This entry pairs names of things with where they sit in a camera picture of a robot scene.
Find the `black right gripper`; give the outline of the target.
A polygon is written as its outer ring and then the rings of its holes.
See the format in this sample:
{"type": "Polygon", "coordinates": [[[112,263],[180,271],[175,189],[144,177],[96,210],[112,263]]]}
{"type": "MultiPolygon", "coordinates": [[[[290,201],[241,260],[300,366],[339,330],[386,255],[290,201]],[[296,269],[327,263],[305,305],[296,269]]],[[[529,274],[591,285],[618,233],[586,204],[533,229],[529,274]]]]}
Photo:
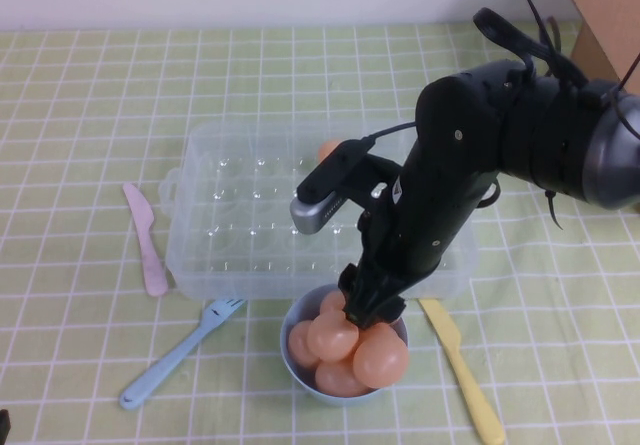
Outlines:
{"type": "Polygon", "coordinates": [[[356,326],[399,319],[406,308],[401,293],[433,273],[496,179],[495,170],[404,164],[359,219],[361,258],[338,278],[346,318],[356,326]]]}

